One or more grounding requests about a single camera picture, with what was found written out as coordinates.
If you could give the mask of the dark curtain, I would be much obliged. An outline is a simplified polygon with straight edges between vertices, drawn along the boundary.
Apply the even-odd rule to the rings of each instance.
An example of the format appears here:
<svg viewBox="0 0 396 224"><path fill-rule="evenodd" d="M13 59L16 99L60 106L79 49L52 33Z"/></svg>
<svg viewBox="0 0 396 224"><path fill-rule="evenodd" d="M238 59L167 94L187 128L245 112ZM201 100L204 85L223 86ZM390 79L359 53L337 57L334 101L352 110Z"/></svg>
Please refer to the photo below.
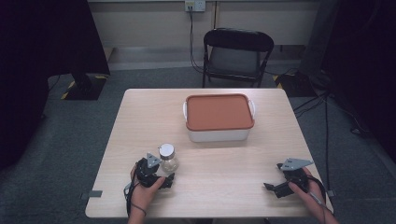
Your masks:
<svg viewBox="0 0 396 224"><path fill-rule="evenodd" d="M340 0L323 65L396 162L396 0Z"/></svg>
<svg viewBox="0 0 396 224"><path fill-rule="evenodd" d="M89 73L109 69L88 0L0 0L0 171L35 133L48 78Z"/></svg>

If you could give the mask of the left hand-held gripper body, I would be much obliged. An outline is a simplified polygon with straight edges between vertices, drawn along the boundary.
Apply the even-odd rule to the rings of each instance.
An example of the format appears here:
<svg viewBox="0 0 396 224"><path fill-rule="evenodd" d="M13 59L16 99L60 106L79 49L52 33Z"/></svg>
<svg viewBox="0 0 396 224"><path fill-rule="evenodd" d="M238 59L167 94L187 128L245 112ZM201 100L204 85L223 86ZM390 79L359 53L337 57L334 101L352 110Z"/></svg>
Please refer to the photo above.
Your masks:
<svg viewBox="0 0 396 224"><path fill-rule="evenodd" d="M156 173L161 162L161 159L149 152L145 158L137 162L134 173L142 186L149 188L157 181L159 177Z"/></svg>

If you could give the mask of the white wall socket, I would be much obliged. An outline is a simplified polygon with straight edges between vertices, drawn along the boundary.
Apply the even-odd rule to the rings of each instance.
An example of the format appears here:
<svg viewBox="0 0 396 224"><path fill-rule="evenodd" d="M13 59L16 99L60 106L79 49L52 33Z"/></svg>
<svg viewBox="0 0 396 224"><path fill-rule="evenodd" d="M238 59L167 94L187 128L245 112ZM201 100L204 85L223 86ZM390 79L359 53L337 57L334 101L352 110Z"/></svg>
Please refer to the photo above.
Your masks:
<svg viewBox="0 0 396 224"><path fill-rule="evenodd" d="M185 0L186 12L205 12L205 0Z"/></svg>

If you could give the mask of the black stand base yellow stripes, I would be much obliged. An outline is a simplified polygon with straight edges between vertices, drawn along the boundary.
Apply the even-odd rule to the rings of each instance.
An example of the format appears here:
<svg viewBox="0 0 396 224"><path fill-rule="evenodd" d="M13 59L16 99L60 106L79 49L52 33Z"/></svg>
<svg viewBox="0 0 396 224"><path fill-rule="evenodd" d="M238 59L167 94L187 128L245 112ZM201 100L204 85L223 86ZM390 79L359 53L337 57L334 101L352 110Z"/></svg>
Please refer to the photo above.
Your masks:
<svg viewBox="0 0 396 224"><path fill-rule="evenodd" d="M294 75L281 75L275 79L278 88L284 90L288 97L315 96L308 76L296 73Z"/></svg>
<svg viewBox="0 0 396 224"><path fill-rule="evenodd" d="M73 80L63 93L61 99L96 101L99 98L106 81L107 76L102 75L87 75L87 79L80 85Z"/></svg>

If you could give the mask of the person's left hand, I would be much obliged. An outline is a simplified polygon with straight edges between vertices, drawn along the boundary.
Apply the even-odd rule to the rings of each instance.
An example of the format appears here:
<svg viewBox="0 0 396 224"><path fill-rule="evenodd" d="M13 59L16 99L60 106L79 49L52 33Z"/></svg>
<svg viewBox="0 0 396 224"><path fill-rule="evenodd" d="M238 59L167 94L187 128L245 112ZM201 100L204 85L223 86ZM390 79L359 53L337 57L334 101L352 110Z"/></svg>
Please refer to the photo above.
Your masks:
<svg viewBox="0 0 396 224"><path fill-rule="evenodd" d="M136 205L144 206L146 210L148 210L149 204L154 199L157 190L163 184L165 178L163 176L160 176L151 187L146 188L139 183L137 177L135 176L134 171L135 171L135 167L132 169L130 173L132 187L133 187L133 191L130 196L131 205L136 204Z"/></svg>

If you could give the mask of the person's right hand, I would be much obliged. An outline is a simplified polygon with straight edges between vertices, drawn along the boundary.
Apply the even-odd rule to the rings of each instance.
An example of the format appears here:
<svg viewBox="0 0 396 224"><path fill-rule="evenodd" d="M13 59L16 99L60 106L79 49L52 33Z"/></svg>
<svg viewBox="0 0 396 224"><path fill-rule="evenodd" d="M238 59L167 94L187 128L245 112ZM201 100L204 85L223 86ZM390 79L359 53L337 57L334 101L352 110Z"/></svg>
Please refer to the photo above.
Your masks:
<svg viewBox="0 0 396 224"><path fill-rule="evenodd" d="M311 215L315 208L319 208L320 206L324 207L326 205L321 195L320 187L314 180L308 180L308 192L304 192L292 182L289 182L289 187L302 200L304 206Z"/></svg>

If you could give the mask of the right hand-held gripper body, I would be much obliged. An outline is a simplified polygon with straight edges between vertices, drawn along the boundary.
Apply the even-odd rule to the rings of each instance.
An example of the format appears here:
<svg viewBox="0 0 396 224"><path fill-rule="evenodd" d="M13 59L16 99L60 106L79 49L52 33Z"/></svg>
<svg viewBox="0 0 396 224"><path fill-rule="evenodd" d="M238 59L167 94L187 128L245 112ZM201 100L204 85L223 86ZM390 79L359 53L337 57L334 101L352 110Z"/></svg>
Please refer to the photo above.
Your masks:
<svg viewBox="0 0 396 224"><path fill-rule="evenodd" d="M293 182L300 189L307 190L308 178L304 167L313 163L311 160L287 158L283 163L278 163L276 166L283 172L288 182Z"/></svg>

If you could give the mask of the glass jar with silver lid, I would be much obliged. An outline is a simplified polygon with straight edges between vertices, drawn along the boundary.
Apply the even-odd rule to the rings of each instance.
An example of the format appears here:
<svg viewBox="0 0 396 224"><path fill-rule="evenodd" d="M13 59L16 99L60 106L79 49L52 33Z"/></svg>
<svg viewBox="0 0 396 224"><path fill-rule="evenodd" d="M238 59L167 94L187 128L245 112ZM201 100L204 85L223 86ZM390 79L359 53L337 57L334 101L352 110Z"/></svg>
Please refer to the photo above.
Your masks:
<svg viewBox="0 0 396 224"><path fill-rule="evenodd" d="M159 146L159 154L162 160L162 169L168 174L174 173L179 166L175 147L168 143L162 144Z"/></svg>

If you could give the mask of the black folding chair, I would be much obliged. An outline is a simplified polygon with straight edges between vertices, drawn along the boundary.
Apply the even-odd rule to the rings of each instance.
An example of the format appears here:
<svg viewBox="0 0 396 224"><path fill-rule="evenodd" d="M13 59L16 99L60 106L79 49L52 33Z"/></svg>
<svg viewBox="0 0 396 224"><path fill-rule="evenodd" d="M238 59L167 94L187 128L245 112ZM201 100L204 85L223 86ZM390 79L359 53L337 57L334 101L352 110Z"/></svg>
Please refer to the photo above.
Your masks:
<svg viewBox="0 0 396 224"><path fill-rule="evenodd" d="M202 87L211 78L262 84L275 43L269 35L243 29L216 28L204 36Z"/></svg>

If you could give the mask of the white storage box orange lid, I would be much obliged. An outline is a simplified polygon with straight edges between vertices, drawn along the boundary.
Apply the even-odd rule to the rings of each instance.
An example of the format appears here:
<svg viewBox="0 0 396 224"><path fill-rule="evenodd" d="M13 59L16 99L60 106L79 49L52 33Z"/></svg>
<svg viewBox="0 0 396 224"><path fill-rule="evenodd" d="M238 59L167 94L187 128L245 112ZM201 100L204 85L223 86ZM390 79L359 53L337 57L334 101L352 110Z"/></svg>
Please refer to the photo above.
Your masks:
<svg viewBox="0 0 396 224"><path fill-rule="evenodd" d="M183 104L188 135L196 143L246 140L255 112L243 93L190 95Z"/></svg>

